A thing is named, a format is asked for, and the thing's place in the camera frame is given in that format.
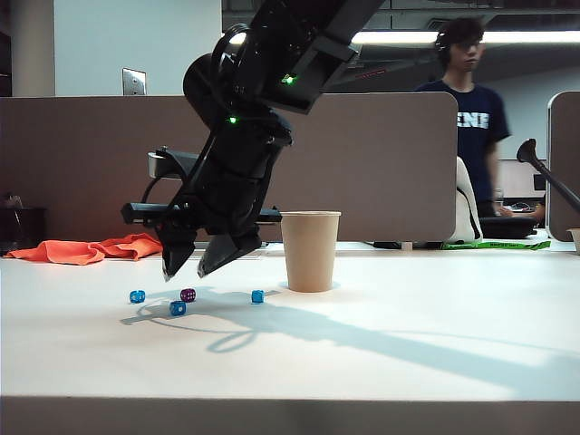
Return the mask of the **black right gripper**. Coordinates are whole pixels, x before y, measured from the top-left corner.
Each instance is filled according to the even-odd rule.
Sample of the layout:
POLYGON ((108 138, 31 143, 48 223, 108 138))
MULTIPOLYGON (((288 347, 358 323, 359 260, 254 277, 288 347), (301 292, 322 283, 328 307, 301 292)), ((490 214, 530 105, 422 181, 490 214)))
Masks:
POLYGON ((283 118, 225 120, 199 154, 166 148, 150 154, 153 177, 179 179, 181 187, 168 204, 127 203, 121 215, 127 224, 156 228, 166 282, 194 252, 201 228, 216 236, 198 263, 200 278, 262 246, 257 233, 228 233, 240 235, 256 223, 276 159, 292 142, 283 118))

